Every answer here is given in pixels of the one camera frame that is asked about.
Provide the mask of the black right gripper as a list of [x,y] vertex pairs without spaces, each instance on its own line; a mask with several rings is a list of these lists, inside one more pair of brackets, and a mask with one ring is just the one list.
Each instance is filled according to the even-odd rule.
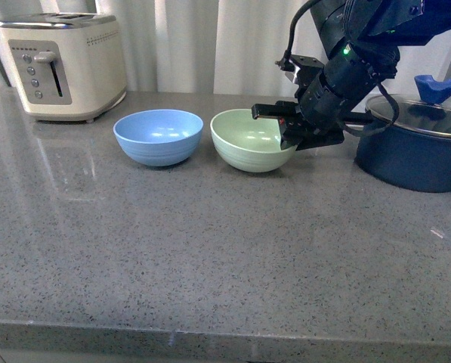
[[303,119],[297,108],[298,104],[291,101],[277,101],[275,104],[254,104],[252,106],[252,118],[278,119],[282,150],[291,147],[296,150],[306,150],[337,145],[344,141],[341,128],[334,126],[329,131],[317,131]]

